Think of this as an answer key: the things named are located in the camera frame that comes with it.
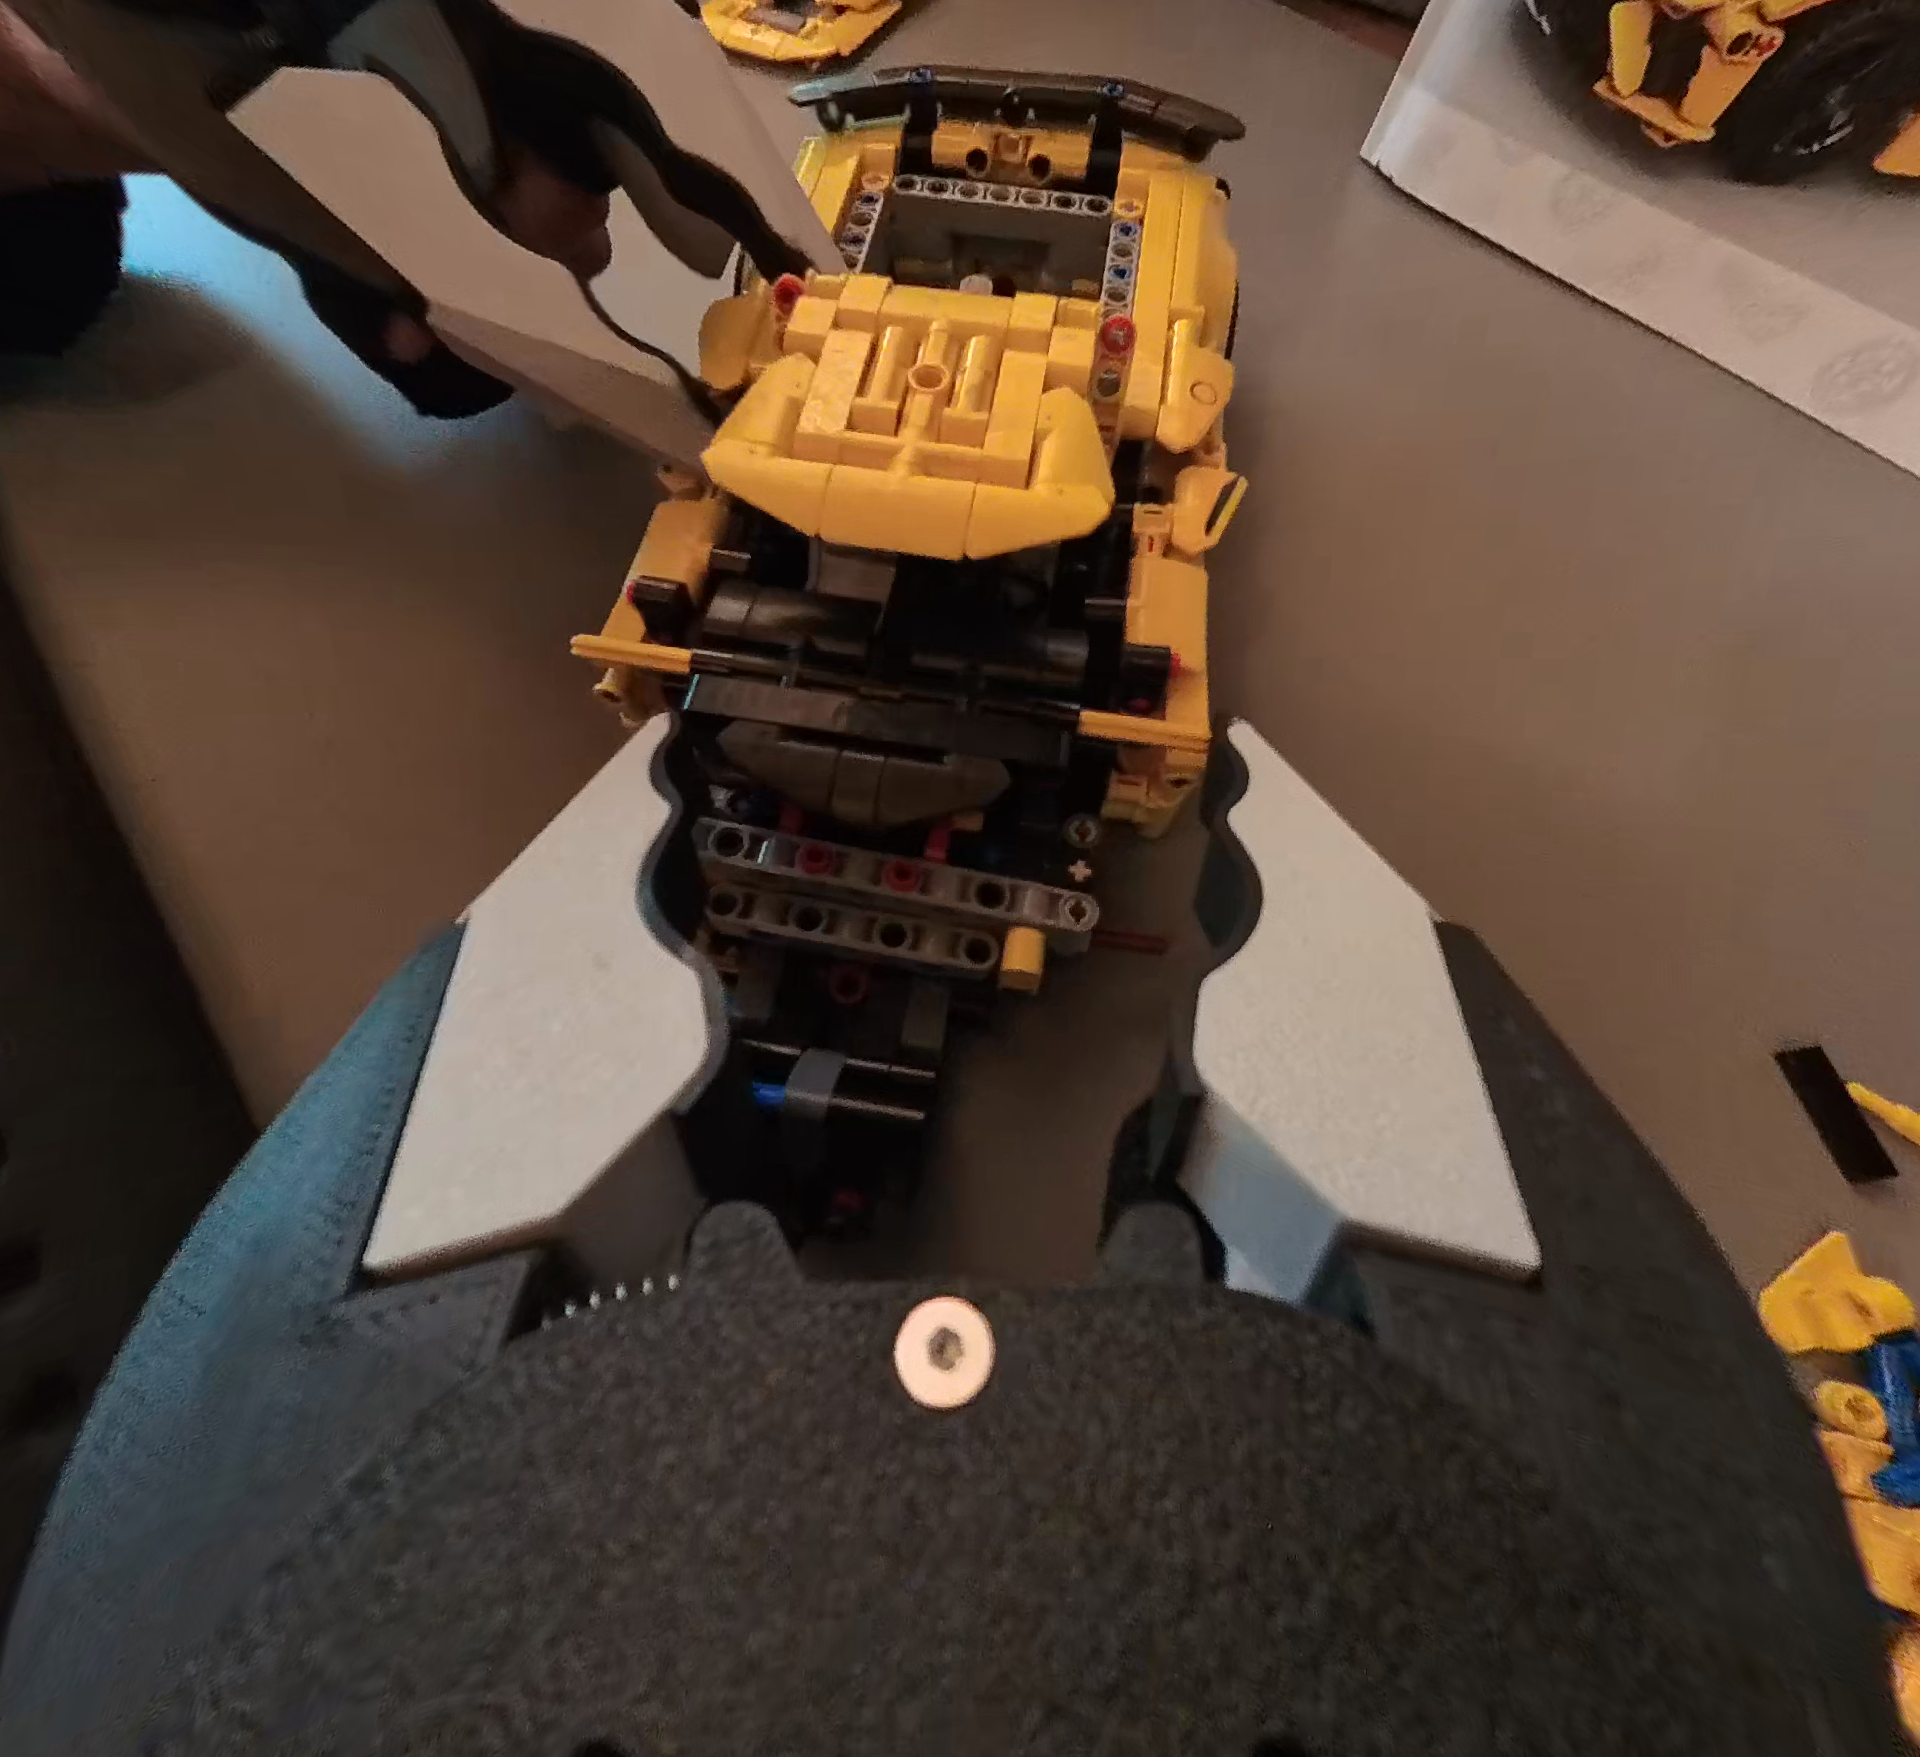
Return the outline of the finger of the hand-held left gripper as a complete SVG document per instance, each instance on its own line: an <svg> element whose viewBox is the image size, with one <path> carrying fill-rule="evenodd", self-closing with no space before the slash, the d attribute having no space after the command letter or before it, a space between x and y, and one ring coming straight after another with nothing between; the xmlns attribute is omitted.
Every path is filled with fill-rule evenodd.
<svg viewBox="0 0 1920 1757"><path fill-rule="evenodd" d="M717 277L833 273L836 247L711 37L698 0L472 0L508 125L581 183L626 189L661 243Z"/></svg>
<svg viewBox="0 0 1920 1757"><path fill-rule="evenodd" d="M503 151L441 0L375 0L323 65L282 65L228 122L419 293L448 347L665 464L700 463L712 401L505 230Z"/></svg>

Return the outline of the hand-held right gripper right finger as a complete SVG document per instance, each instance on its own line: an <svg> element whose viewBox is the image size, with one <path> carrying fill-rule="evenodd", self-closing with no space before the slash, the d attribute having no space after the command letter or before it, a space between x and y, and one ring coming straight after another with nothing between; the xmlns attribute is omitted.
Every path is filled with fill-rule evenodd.
<svg viewBox="0 0 1920 1757"><path fill-rule="evenodd" d="M1351 1248L1541 1270L1426 899L1244 721L1213 843L1236 904L1181 1056L1175 1182L1232 1283L1302 1307Z"/></svg>

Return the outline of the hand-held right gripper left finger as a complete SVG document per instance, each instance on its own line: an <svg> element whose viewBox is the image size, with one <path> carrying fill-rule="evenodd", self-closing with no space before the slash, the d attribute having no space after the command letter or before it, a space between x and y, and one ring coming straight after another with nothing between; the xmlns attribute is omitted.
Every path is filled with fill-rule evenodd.
<svg viewBox="0 0 1920 1757"><path fill-rule="evenodd" d="M651 892L670 736L636 731L469 904L366 1275L522 1248L584 1275L678 1264L705 1197L676 1121L725 1040L718 981Z"/></svg>

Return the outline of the yellow toy brick car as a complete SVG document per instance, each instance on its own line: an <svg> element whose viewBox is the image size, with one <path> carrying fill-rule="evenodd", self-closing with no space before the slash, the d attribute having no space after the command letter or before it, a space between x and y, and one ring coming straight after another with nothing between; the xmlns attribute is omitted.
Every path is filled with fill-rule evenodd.
<svg viewBox="0 0 1920 1757"><path fill-rule="evenodd" d="M833 261L739 264L717 417L571 640L711 782L853 834L1162 836L1213 752L1208 555L1244 122L1134 77L896 65L792 87Z"/></svg>

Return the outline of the grey black brick chassis module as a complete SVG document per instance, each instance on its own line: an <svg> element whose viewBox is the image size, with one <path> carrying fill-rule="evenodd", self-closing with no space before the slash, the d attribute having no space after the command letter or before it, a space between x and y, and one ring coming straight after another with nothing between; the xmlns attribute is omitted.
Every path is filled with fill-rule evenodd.
<svg viewBox="0 0 1920 1757"><path fill-rule="evenodd" d="M705 817L692 853L700 950L731 1019L687 1121L696 1169L792 1242L858 1238L916 1192L956 1039L1083 954L1099 904L1083 882L916 856L788 810Z"/></svg>

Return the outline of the grey desk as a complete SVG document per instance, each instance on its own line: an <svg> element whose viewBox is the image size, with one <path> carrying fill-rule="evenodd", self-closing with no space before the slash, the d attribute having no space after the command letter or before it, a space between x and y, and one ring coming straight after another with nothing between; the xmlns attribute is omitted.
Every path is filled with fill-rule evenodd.
<svg viewBox="0 0 1920 1757"><path fill-rule="evenodd" d="M1917 1287L1772 1056L1917 1098L1917 482L1360 162L1392 60L1281 0L925 0L890 63L1239 116L1213 686L1477 929L1742 1280ZM565 642L651 485L418 419L291 275L132 183L131 281L5 376L5 548L250 1115L617 748Z"/></svg>

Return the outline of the person's left hand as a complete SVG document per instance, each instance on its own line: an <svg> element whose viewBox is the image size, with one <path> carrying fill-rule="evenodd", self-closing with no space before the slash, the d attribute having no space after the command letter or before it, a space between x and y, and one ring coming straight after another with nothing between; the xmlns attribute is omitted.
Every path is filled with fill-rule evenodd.
<svg viewBox="0 0 1920 1757"><path fill-rule="evenodd" d="M218 108L243 42L120 0L2 0L2 189L156 174L256 218L272 163Z"/></svg>

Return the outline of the black flat brick piece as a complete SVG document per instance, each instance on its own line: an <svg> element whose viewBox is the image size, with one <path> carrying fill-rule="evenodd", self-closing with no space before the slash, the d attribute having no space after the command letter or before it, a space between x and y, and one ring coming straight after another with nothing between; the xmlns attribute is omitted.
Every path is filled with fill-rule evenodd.
<svg viewBox="0 0 1920 1757"><path fill-rule="evenodd" d="M1825 1047L1784 1047L1772 1056L1772 1061L1847 1186L1880 1186L1900 1174L1875 1121L1869 1118Z"/></svg>

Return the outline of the yellow loose brick pile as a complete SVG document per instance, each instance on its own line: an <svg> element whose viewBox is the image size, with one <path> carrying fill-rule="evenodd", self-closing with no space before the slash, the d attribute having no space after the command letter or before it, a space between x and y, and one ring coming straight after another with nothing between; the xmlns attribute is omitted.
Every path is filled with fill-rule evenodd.
<svg viewBox="0 0 1920 1757"><path fill-rule="evenodd" d="M1829 1233L1760 1292L1757 1309L1808 1400L1862 1577L1882 1615L1894 1706L1908 1748L1917 1748L1917 1303L1862 1270L1845 1233Z"/></svg>

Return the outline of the white instruction booklet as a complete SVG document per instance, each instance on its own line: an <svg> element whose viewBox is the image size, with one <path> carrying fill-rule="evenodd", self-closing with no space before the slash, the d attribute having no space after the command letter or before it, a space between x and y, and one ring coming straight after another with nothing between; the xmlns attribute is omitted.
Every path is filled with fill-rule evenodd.
<svg viewBox="0 0 1920 1757"><path fill-rule="evenodd" d="M1363 157L1919 471L1919 0L1430 0Z"/></svg>

